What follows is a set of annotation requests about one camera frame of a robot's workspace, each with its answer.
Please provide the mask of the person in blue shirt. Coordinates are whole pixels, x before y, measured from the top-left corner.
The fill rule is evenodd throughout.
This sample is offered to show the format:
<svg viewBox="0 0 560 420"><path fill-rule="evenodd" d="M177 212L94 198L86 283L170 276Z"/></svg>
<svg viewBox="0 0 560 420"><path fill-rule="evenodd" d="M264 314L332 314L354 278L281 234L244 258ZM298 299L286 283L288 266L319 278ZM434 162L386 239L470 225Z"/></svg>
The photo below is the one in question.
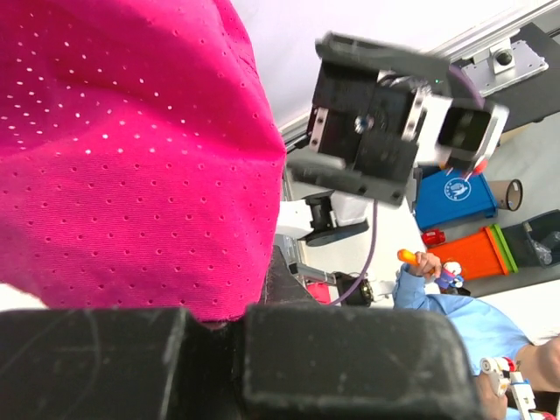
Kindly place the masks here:
<svg viewBox="0 0 560 420"><path fill-rule="evenodd" d="M497 396L490 377L480 372L485 357L508 357L529 380L535 392L559 392L559 338L538 344L506 314L474 297L428 294L425 284L439 277L443 264L432 253L416 252L413 263L404 263L393 290L396 309L445 315L458 331L468 355L481 405L487 419L517 419L505 396Z"/></svg>

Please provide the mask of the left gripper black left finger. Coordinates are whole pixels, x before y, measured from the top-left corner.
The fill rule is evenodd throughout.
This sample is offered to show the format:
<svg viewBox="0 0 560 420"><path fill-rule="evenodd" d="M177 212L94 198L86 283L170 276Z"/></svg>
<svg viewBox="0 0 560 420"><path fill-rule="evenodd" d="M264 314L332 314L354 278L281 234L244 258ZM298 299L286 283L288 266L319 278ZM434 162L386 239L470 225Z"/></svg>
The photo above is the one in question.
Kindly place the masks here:
<svg viewBox="0 0 560 420"><path fill-rule="evenodd" d="M241 419L231 333L184 310L1 315L4 419Z"/></svg>

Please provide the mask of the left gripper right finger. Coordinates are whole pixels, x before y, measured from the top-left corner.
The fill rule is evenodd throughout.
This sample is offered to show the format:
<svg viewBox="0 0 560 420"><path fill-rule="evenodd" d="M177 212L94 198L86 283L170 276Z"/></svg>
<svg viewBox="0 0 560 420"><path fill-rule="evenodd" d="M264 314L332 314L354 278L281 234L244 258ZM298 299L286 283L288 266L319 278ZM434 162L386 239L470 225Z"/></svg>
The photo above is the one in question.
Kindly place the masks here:
<svg viewBox="0 0 560 420"><path fill-rule="evenodd" d="M244 318L252 419L478 419L462 341L429 311L263 305Z"/></svg>

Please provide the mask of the dark grey bin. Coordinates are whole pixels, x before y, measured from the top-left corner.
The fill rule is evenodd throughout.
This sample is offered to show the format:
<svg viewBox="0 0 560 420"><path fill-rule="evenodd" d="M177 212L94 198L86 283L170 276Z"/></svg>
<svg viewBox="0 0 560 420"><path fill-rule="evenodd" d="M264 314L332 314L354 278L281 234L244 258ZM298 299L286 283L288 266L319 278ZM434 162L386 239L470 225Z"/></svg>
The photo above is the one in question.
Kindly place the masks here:
<svg viewBox="0 0 560 420"><path fill-rule="evenodd" d="M559 210L537 215L501 229L519 268L550 268L559 264Z"/></svg>

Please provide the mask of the blue recycling bin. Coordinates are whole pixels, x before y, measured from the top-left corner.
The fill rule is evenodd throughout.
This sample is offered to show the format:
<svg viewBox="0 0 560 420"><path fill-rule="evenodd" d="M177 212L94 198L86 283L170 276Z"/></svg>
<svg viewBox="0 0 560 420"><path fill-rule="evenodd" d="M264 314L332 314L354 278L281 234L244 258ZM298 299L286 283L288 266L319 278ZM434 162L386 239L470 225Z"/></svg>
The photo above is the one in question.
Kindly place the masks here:
<svg viewBox="0 0 560 420"><path fill-rule="evenodd" d="M415 218L424 231L466 220L493 218L497 211L498 203L482 174L465 179L455 172L440 171L422 180Z"/></svg>

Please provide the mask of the orange handled tool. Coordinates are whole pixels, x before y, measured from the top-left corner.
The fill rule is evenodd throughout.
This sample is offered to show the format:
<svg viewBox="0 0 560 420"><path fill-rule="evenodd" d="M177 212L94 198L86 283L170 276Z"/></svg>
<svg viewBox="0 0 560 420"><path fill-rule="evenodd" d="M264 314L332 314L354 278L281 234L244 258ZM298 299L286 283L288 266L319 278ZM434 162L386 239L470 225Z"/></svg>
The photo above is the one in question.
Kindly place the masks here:
<svg viewBox="0 0 560 420"><path fill-rule="evenodd" d="M432 254L427 252L412 252L401 249L397 252L397 258L410 267L410 273L421 277L437 274L440 270L440 261Z"/></svg>

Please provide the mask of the aluminium frame rails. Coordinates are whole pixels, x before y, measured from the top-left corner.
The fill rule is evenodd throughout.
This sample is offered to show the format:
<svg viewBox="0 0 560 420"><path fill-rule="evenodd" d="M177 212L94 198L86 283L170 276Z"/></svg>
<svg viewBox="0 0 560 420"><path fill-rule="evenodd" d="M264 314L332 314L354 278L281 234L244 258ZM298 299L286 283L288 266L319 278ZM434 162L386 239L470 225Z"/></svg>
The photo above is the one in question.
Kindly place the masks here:
<svg viewBox="0 0 560 420"><path fill-rule="evenodd" d="M443 44L419 52L387 42L328 32L315 52L320 60L342 59L358 69L377 65L381 75L416 76L428 81L438 95L477 95L510 109L506 130L515 130L558 112L559 107L527 108L519 95L536 88L557 91L551 72L559 51L531 26L536 18L559 7L557 1L529 1L477 23Z"/></svg>

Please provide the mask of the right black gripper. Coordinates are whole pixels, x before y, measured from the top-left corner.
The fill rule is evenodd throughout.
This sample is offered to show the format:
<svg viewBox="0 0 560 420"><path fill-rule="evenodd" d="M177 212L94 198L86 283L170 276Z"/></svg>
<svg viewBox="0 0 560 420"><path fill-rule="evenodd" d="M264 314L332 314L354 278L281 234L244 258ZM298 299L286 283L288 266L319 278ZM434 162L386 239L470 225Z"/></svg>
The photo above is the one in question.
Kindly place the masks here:
<svg viewBox="0 0 560 420"><path fill-rule="evenodd" d="M307 136L316 153L288 155L292 178L400 206L418 151L424 81L435 95L451 95L450 62L335 32L317 39L315 51L323 62Z"/></svg>

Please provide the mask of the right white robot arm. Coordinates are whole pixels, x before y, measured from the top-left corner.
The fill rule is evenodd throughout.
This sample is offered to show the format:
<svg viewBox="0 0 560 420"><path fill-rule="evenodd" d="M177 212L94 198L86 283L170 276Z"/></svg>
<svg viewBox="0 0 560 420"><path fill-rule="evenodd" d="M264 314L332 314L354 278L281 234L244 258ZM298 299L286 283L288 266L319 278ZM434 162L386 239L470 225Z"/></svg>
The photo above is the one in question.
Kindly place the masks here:
<svg viewBox="0 0 560 420"><path fill-rule="evenodd" d="M291 150L294 181L322 188L283 202L280 235L318 247L367 230L369 204L398 207L417 164L424 101L450 64L432 54L335 32L315 43L320 59L303 136Z"/></svg>

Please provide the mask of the white toy robot figure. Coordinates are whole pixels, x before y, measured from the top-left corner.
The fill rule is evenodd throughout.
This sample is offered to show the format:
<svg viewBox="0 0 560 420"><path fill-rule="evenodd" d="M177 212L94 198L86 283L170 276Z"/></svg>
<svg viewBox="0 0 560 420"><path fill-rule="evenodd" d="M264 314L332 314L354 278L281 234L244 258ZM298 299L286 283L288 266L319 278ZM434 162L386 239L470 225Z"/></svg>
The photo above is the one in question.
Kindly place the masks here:
<svg viewBox="0 0 560 420"><path fill-rule="evenodd" d="M479 366L481 372L489 376L494 393L504 396L510 391L521 418L531 419L532 411L536 409L535 395L515 363L507 357L482 358Z"/></svg>

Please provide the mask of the orange bin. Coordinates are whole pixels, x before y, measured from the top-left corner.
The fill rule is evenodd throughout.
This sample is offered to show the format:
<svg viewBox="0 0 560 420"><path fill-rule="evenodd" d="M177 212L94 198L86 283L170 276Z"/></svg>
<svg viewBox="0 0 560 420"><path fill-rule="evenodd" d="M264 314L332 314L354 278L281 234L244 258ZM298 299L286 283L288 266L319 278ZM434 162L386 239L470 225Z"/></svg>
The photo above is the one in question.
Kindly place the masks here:
<svg viewBox="0 0 560 420"><path fill-rule="evenodd" d="M442 263L458 263L465 282L508 276L519 271L498 224L488 225L478 233L437 245L430 252L438 256Z"/></svg>

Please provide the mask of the brown cardboard tube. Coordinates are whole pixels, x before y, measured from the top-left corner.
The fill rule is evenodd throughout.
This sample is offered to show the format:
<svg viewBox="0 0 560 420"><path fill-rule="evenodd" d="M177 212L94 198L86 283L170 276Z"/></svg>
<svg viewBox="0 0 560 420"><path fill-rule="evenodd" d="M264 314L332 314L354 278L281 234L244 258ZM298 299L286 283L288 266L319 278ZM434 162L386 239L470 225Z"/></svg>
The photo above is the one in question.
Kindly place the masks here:
<svg viewBox="0 0 560 420"><path fill-rule="evenodd" d="M523 185L519 179L489 181L488 185L499 209L515 212L520 208Z"/></svg>

